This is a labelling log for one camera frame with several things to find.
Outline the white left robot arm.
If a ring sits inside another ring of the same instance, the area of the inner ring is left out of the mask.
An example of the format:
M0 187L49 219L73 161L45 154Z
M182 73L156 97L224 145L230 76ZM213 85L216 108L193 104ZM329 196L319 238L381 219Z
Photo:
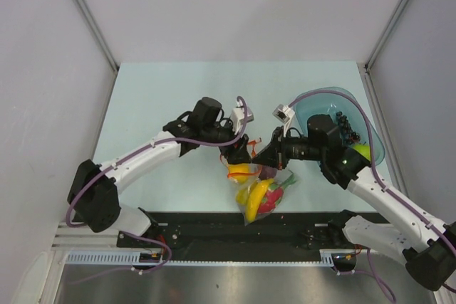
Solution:
M146 174L201 146L219 149L230 167L244 165L246 171L234 174L246 177L247 184L274 177L279 168L248 149L252 141L245 130L253 119L242 97L229 117L218 100L203 97L135 150L100 164L87 159L78 166L68 193L67 226L87 226L94 233L115 229L141 246L153 245L157 229L152 218L144 209L121 204L119 197Z

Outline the red dragon fruit toy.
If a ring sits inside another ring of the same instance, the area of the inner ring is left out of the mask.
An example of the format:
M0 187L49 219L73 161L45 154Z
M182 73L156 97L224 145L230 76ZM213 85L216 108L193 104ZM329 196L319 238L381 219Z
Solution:
M263 196L259 208L258 215L270 214L280 204L285 190L297 182L297 177L293 172L286 173L283 177L275 178L268 186L265 195Z

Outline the yellow lemon toy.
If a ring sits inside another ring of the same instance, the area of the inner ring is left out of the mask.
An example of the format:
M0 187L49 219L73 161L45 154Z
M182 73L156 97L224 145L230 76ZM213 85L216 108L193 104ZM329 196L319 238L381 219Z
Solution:
M245 183L250 177L249 164L229 164L227 178L238 184Z

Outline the purple onion toy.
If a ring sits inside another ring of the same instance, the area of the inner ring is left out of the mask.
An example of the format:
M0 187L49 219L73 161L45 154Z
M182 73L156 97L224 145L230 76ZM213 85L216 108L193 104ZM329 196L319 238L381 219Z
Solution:
M259 174L259 179L273 179L276 176L277 172L278 170L273 167L263 166Z

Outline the yellow banana toy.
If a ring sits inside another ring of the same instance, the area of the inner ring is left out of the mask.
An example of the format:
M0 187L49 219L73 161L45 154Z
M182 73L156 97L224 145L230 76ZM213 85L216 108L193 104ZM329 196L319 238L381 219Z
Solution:
M250 191L249 199L246 205L245 218L251 223L256 219L259 206L264 195L267 193L269 186L274 183L274 179L260 180Z

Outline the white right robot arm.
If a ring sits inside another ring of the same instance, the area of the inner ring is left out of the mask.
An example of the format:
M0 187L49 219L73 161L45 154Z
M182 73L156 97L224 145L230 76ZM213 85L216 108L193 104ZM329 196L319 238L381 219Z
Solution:
M292 117L281 121L271 141L276 150L276 168L289 160L316 161L322 175L370 204L391 224L387 229L349 214L328 232L337 248L356 243L397 261L422 287L436 291L446 287L455 273L455 225L427 213L376 171L369 158L347 145L339 124L326 114L308 119L308 134L290 134Z

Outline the clear zip bag orange zipper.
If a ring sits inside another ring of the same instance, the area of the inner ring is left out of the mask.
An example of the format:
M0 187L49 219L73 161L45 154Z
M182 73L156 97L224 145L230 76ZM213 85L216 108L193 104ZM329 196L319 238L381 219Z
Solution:
M235 190L234 200L246 226L273 213L300 182L290 169L247 163L247 158L255 157L264 146L259 137L242 138L232 146L220 148L219 160L227 169L227 179Z

